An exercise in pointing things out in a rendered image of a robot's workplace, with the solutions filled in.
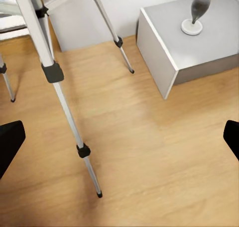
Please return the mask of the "camera tripod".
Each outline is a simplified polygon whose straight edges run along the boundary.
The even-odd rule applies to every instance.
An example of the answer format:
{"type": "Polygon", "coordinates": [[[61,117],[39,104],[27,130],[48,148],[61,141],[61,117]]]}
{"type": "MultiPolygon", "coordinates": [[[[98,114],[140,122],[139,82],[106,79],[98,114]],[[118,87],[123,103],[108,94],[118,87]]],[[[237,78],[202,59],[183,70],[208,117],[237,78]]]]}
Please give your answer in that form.
{"type": "MultiPolygon", "coordinates": [[[[62,89],[62,85],[60,84],[60,81],[62,81],[64,77],[60,66],[56,64],[49,27],[49,16],[74,0],[51,0],[46,4],[43,4],[42,0],[16,0],[16,1],[17,1],[16,3],[0,1],[0,13],[21,16],[24,19],[26,27],[31,34],[31,38],[36,47],[37,53],[40,57],[42,69],[45,73],[45,76],[47,80],[55,87],[57,96],[59,97],[63,110],[66,114],[68,123],[70,124],[70,128],[76,138],[78,154],[82,158],[84,158],[86,165],[88,166],[89,172],[91,174],[91,177],[93,179],[93,182],[95,184],[95,187],[98,191],[98,196],[99,198],[101,198],[103,194],[99,188],[95,173],[89,161],[90,149],[86,146],[86,144],[83,144],[82,142],[79,130],[74,120],[74,116],[72,115],[67,98],[62,89]]],[[[125,56],[125,53],[121,47],[123,45],[122,39],[121,37],[117,36],[101,0],[94,1],[98,9],[100,10],[101,15],[103,16],[103,19],[107,27],[109,28],[113,36],[113,39],[115,39],[114,42],[119,47],[119,50],[129,70],[133,73],[134,70],[131,68],[125,56]]],[[[12,92],[6,71],[7,71],[6,64],[4,63],[2,56],[0,54],[0,73],[2,73],[4,76],[7,89],[10,93],[11,101],[14,102],[15,97],[12,92]]]]}

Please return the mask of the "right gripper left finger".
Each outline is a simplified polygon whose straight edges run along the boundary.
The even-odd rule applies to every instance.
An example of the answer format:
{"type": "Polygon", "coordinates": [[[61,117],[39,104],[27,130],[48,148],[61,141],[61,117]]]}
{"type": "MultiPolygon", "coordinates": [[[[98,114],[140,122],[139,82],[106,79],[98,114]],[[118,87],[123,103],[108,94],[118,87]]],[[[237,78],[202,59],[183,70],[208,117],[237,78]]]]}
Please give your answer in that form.
{"type": "Polygon", "coordinates": [[[0,180],[26,138],[22,121],[0,126],[0,180]]]}

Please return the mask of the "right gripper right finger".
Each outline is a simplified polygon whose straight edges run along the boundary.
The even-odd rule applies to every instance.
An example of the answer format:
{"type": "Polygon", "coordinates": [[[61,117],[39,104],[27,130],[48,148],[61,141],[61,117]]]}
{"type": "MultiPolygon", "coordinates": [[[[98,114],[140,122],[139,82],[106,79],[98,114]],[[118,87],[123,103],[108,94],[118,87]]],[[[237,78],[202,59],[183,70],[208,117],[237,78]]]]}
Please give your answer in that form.
{"type": "Polygon", "coordinates": [[[228,120],[223,138],[239,160],[239,122],[228,120]]]}

